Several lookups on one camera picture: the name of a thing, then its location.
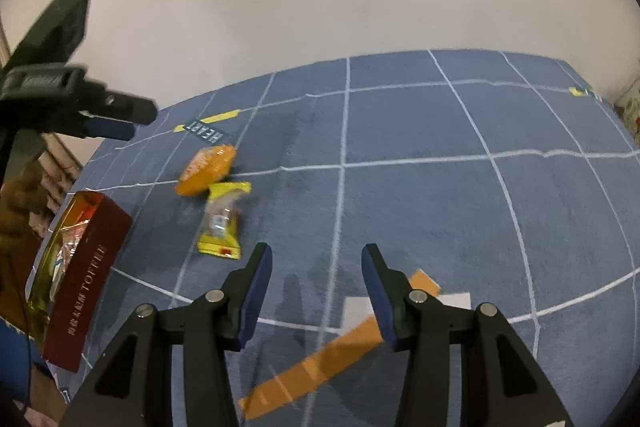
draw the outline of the transparent plastic wrapper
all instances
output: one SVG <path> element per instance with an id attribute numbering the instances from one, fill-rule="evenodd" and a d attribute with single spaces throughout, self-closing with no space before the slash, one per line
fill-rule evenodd
<path id="1" fill-rule="evenodd" d="M 175 193 L 180 196 L 202 194 L 210 184 L 219 182 L 229 174 L 235 158 L 236 149 L 232 145 L 200 149 L 180 174 Z"/>
<path id="2" fill-rule="evenodd" d="M 78 243 L 82 239 L 84 229 L 86 229 L 89 220 L 81 221 L 71 227 L 64 227 L 60 229 L 62 236 L 62 247 L 56 256 L 56 262 L 53 267 L 53 279 L 51 282 L 51 289 L 49 291 L 49 299 L 53 303 L 56 300 L 56 293 L 60 288 L 60 282 L 65 276 L 66 268 L 71 263 L 71 258 L 76 253 Z"/>
<path id="3" fill-rule="evenodd" d="M 209 185 L 209 199 L 198 239 L 198 251 L 240 259 L 238 243 L 238 201 L 251 192 L 251 183 Z"/>

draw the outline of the table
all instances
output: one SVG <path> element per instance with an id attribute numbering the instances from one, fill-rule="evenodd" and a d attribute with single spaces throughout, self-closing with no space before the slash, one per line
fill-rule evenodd
<path id="1" fill-rule="evenodd" d="M 73 191 L 104 192 L 134 225 L 86 361 L 76 375 L 58 370 L 58 383 L 73 395 L 138 304 L 180 305 L 242 266 L 194 249 L 206 198 L 178 197 L 174 184 L 205 144 L 173 131 L 240 109 L 215 126 L 239 146 L 232 178 L 252 183 L 243 259 L 266 241 L 274 261 L 255 336 L 227 357 L 234 397 L 344 332 L 366 295 L 360 251 L 376 242 L 391 267 L 422 269 L 444 294 L 500 307 L 576 426 L 600 425 L 638 367 L 640 159 L 612 108 L 574 86 L 586 84 L 567 63 L 530 55 L 342 58 L 202 94 L 160 111 L 128 143 L 105 140 Z M 392 425 L 405 364 L 405 353 L 376 348 L 247 423 Z M 174 414 L 183 425 L 179 369 Z"/>

